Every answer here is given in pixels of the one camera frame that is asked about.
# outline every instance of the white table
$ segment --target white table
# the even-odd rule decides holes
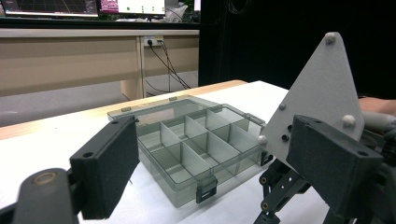
[[[268,122],[286,93],[287,90],[257,81],[197,96],[232,105]],[[108,123],[107,116],[73,118],[76,115],[61,126],[0,141],[0,208],[16,202],[19,185],[29,175],[48,168],[70,168],[69,158]],[[263,200],[259,176],[234,189],[223,183],[218,186],[218,193],[203,203],[190,202],[175,208],[139,163],[131,177],[133,184],[126,186],[109,219],[78,217],[80,223],[253,223]],[[322,223],[328,209],[311,188],[293,197],[277,216],[282,224]]]

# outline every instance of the monitor screen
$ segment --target monitor screen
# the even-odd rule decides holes
[[[95,0],[2,0],[10,17],[97,18]]]
[[[164,0],[99,0],[99,13],[122,15],[165,15]]]

